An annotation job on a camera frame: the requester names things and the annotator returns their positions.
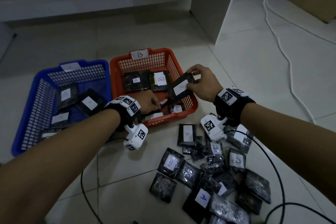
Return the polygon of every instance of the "desk leg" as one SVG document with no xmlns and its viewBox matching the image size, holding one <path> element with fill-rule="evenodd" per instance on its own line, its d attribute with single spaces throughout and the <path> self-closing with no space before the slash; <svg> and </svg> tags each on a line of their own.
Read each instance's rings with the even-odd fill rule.
<svg viewBox="0 0 336 224">
<path fill-rule="evenodd" d="M 14 32 L 3 22 L 0 22 L 0 61 L 11 43 Z"/>
<path fill-rule="evenodd" d="M 191 13 L 214 44 L 217 43 L 221 35 L 221 28 L 231 3 L 232 0 L 191 1 Z"/>
</svg>

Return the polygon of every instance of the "blue plastic basket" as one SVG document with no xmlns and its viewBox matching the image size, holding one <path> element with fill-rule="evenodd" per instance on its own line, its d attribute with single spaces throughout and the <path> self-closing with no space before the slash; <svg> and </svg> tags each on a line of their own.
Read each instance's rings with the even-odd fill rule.
<svg viewBox="0 0 336 224">
<path fill-rule="evenodd" d="M 81 69 L 65 72 L 61 65 L 77 62 Z M 89 88 L 111 101 L 109 64 L 105 60 L 78 60 L 61 63 L 58 67 L 44 69 L 34 77 L 26 106 L 12 145 L 14 157 L 38 143 L 41 130 L 49 128 L 57 112 L 56 93 L 60 86 L 78 83 L 79 94 Z M 69 121 L 76 123 L 87 117 L 76 107 L 70 109 Z"/>
</svg>

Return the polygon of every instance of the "red plastic basket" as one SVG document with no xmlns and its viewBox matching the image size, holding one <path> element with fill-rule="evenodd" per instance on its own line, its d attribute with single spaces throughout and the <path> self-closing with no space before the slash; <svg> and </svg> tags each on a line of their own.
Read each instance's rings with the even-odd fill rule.
<svg viewBox="0 0 336 224">
<path fill-rule="evenodd" d="M 125 93 L 123 77 L 123 73 L 125 72 L 141 71 L 146 69 L 152 72 L 168 70 L 170 72 L 172 82 L 183 75 L 182 69 L 177 62 L 172 50 L 167 48 L 152 50 L 151 48 L 148 48 L 148 54 L 148 58 L 133 60 L 131 53 L 129 53 L 125 56 L 115 57 L 110 61 L 113 99 L 121 95 L 132 96 L 133 94 L 136 94 L 136 92 L 128 92 L 127 94 Z M 167 91 L 157 91 L 155 92 L 155 95 L 160 102 L 166 98 L 169 98 Z M 143 124 L 147 128 L 151 128 L 160 124 L 184 119 L 188 114 L 191 114 L 197 110 L 198 102 L 194 94 L 183 98 L 182 102 L 185 106 L 185 111 L 147 120 Z M 163 112 L 169 112 L 168 109 L 168 106 L 163 107 Z"/>
</svg>

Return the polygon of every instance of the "basket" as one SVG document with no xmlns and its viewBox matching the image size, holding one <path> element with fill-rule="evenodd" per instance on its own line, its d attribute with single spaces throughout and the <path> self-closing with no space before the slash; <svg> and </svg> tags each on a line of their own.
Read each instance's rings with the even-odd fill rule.
<svg viewBox="0 0 336 224">
<path fill-rule="evenodd" d="M 65 72 L 61 66 L 79 65 L 78 70 Z M 109 64 L 105 60 L 78 60 L 61 63 L 58 67 L 38 72 L 33 80 L 26 106 L 12 145 L 12 155 L 19 156 L 38 143 L 41 130 L 49 128 L 57 113 L 56 93 L 60 86 L 78 83 L 79 94 L 89 88 L 111 101 Z M 69 121 L 76 123 L 87 117 L 75 106 L 70 109 Z"/>
<path fill-rule="evenodd" d="M 152 50 L 151 48 L 148 48 L 148 54 L 149 57 L 147 58 L 133 60 L 131 53 L 129 53 L 125 56 L 115 57 L 110 61 L 113 99 L 121 95 L 129 95 L 132 97 L 132 95 L 136 94 L 136 92 L 128 92 L 127 94 L 125 93 L 123 77 L 123 73 L 125 72 L 141 71 L 147 69 L 152 72 L 168 70 L 170 72 L 172 82 L 183 75 L 182 69 L 177 62 L 172 50 L 167 48 Z M 155 91 L 154 93 L 160 102 L 169 98 L 167 91 Z M 198 102 L 194 94 L 183 98 L 182 102 L 184 104 L 185 111 L 147 120 L 143 124 L 147 128 L 151 128 L 160 124 L 184 119 L 188 114 L 194 113 L 197 110 Z M 166 108 L 168 109 L 169 107 L 163 107 L 163 111 L 169 112 L 169 110 L 166 110 Z"/>
</svg>

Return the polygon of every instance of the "person's left arm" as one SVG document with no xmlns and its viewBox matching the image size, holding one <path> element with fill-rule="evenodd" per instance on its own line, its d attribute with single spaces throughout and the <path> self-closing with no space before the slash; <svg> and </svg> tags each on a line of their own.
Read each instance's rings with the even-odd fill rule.
<svg viewBox="0 0 336 224">
<path fill-rule="evenodd" d="M 150 90 L 133 97 L 146 114 L 160 109 Z M 35 224 L 84 170 L 120 123 L 113 109 L 104 110 L 44 140 L 0 167 L 2 223 Z"/>
</svg>

